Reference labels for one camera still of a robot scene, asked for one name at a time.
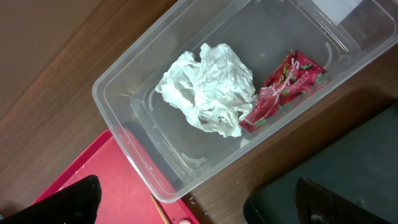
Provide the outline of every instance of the white plastic scrap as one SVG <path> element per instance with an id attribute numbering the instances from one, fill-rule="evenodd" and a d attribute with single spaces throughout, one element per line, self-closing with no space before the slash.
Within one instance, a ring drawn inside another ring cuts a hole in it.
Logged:
<path id="1" fill-rule="evenodd" d="M 201 46 L 201 62 L 185 52 L 155 90 L 194 127 L 224 138 L 242 135 L 239 122 L 256 104 L 252 72 L 226 44 Z"/>

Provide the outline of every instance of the red candy wrapper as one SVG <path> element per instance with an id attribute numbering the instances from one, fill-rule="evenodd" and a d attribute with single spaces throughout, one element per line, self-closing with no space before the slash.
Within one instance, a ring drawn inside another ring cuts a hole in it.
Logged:
<path id="1" fill-rule="evenodd" d="M 260 89 L 256 107 L 240 125 L 249 132 L 260 128 L 282 106 L 310 89 L 325 72 L 325 69 L 304 54 L 291 51 L 266 80 Z"/>

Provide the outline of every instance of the wooden table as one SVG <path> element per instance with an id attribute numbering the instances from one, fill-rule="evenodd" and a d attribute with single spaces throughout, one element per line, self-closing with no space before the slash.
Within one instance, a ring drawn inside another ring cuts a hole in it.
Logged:
<path id="1" fill-rule="evenodd" d="M 0 121 L 0 210 L 29 206 L 106 125 L 94 81 L 175 0 L 105 0 Z M 398 98 L 398 46 L 184 197 L 202 223 L 244 223 L 243 203 Z"/>

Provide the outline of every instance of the transparent plastic box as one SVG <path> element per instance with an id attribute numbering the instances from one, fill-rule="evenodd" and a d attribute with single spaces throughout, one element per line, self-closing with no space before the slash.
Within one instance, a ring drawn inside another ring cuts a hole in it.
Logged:
<path id="1" fill-rule="evenodd" d="M 106 123 L 160 201 L 176 201 L 266 141 L 397 42 L 398 1 L 363 0 L 338 23 L 315 2 L 180 0 L 95 82 L 93 96 Z M 205 42 L 228 44 L 252 70 L 257 90 L 291 49 L 324 66 L 329 81 L 253 133 L 243 131 L 239 138 L 205 133 L 154 91 L 178 56 L 191 51 L 199 58 Z"/>

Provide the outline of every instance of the pink plastic tray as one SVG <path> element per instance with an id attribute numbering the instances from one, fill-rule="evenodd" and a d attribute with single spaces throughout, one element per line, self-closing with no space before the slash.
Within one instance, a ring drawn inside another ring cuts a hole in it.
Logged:
<path id="1" fill-rule="evenodd" d="M 96 223 L 163 223 L 149 189 L 109 130 L 95 139 L 35 203 L 91 174 L 98 176 L 102 188 Z M 199 224 L 182 200 L 171 204 L 159 202 L 159 205 L 170 223 L 188 220 Z"/>

